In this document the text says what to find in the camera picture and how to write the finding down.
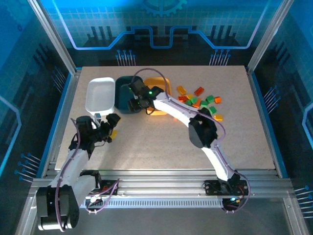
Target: orange plate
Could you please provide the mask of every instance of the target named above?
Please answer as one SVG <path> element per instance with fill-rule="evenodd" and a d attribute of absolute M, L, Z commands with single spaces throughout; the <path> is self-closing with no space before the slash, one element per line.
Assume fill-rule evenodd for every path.
<path fill-rule="evenodd" d="M 168 78 L 166 78 L 167 82 L 167 93 L 169 95 L 172 95 L 172 89 L 171 89 L 171 83 Z M 148 77 L 144 80 L 144 84 L 148 86 L 150 89 L 152 87 L 160 87 L 161 89 L 165 90 L 165 84 L 164 84 L 164 79 L 162 77 Z M 152 112 L 153 108 L 148 108 L 148 113 Z M 155 110 L 151 115 L 166 115 L 166 112 L 160 111 L 160 110 Z"/>

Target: wooden board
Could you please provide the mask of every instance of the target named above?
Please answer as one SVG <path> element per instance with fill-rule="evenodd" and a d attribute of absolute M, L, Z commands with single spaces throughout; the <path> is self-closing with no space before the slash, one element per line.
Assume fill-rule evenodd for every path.
<path fill-rule="evenodd" d="M 143 67 L 83 67 L 78 82 L 70 118 L 89 115 L 85 110 L 88 83 L 99 77 L 117 79 L 133 75 Z M 182 85 L 187 93 L 198 87 L 204 92 L 199 96 L 220 96 L 222 102 L 215 104 L 217 114 L 224 117 L 226 138 L 222 149 L 236 169 L 273 169 L 274 164 L 262 128 L 260 117 L 244 66 L 154 66 L 168 77 L 173 97 Z M 158 76 L 153 71 L 139 74 L 143 79 Z M 169 115 L 148 116 L 121 115 L 116 127 L 117 137 L 110 144 L 98 147 L 85 169 L 203 169 L 212 168 L 204 153 L 189 140 L 188 129 Z M 67 121 L 56 169 L 60 169 L 67 157 L 67 148 L 76 130 Z"/>

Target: blue glass wall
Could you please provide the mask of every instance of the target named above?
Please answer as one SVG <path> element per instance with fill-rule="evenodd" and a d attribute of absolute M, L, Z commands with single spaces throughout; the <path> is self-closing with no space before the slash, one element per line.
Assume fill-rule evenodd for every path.
<path fill-rule="evenodd" d="M 10 235 L 37 172 L 68 71 L 27 1 L 0 2 L 0 31 L 0 234 Z"/>
<path fill-rule="evenodd" d="M 263 95 L 275 88 L 264 100 L 288 175 L 296 189 L 305 185 L 313 188 L 312 9 L 310 0 L 293 3 L 255 70 Z M 307 222 L 312 228 L 312 220 Z"/>
<path fill-rule="evenodd" d="M 77 66 L 118 65 L 123 49 L 137 65 L 208 65 L 215 50 L 230 50 L 231 65 L 247 65 L 280 0 L 42 3 Z"/>

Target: gear logo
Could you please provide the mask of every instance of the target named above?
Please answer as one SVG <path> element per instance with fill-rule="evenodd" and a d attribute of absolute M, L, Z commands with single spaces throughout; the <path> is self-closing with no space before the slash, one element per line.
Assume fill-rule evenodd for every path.
<path fill-rule="evenodd" d="M 146 10 L 147 14 L 152 13 L 154 17 L 169 17 L 171 13 L 176 14 L 178 9 L 181 10 L 182 5 L 186 3 L 187 0 L 143 0 L 141 9 Z"/>
<path fill-rule="evenodd" d="M 17 23 L 20 24 L 28 18 L 30 6 L 27 0 L 3 0 L 2 3 Z"/>

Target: white bowl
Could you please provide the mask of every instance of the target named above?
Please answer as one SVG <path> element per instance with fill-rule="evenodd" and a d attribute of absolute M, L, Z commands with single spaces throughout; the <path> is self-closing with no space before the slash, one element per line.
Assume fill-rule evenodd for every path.
<path fill-rule="evenodd" d="M 85 108 L 91 115 L 105 116 L 114 112 L 115 80 L 102 77 L 88 83 Z"/>

